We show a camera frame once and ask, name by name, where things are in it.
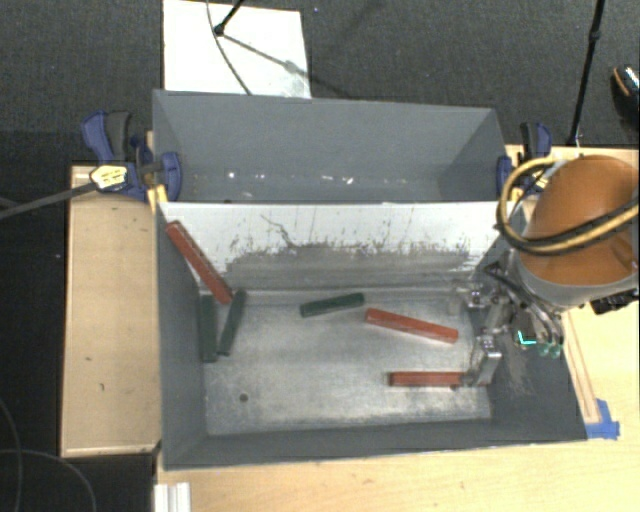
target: gray bin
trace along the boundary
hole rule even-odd
[[[495,239],[494,204],[460,202],[495,196],[492,111],[156,92],[154,136],[185,174],[181,202],[157,216],[167,469],[584,438],[566,364],[510,344],[489,388],[386,384],[388,371],[466,369],[471,321],[446,302]],[[173,220],[248,292],[232,354],[215,363],[199,359],[207,292],[164,233]],[[367,325],[364,308],[298,313],[353,291],[460,339]]]

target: green block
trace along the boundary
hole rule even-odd
[[[220,355],[228,356],[231,354],[231,346],[233,345],[238,326],[242,320],[246,300],[247,292],[244,290],[238,290],[233,294],[233,300],[227,313],[224,329],[222,329],[222,336],[220,336],[220,347],[218,348],[218,354]]]
[[[309,316],[324,315],[341,311],[343,309],[357,308],[364,304],[364,295],[361,293],[352,293],[349,295],[341,295],[331,299],[316,300],[307,302],[300,306],[300,314],[307,318]]]
[[[213,363],[218,359],[218,322],[212,295],[200,295],[198,301],[198,341],[200,360]]]

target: blue tape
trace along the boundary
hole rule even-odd
[[[600,423],[585,425],[587,437],[589,439],[612,439],[617,441],[620,436],[620,422],[611,421],[609,406],[605,400],[596,398],[596,403],[598,404],[602,420]]]

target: white paper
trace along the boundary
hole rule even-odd
[[[231,6],[210,9],[215,26]],[[311,97],[299,12],[241,7],[225,36],[220,44],[252,94]],[[244,94],[215,44],[204,2],[164,0],[164,87]]]

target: metal bracket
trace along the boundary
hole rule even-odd
[[[509,297],[506,295],[494,295],[491,298],[491,307],[484,326],[487,332],[491,334],[504,332],[512,316],[513,305]]]
[[[462,378],[466,386],[488,386],[502,360],[502,352],[495,345],[495,338],[488,334],[476,337],[471,351],[471,364]]]

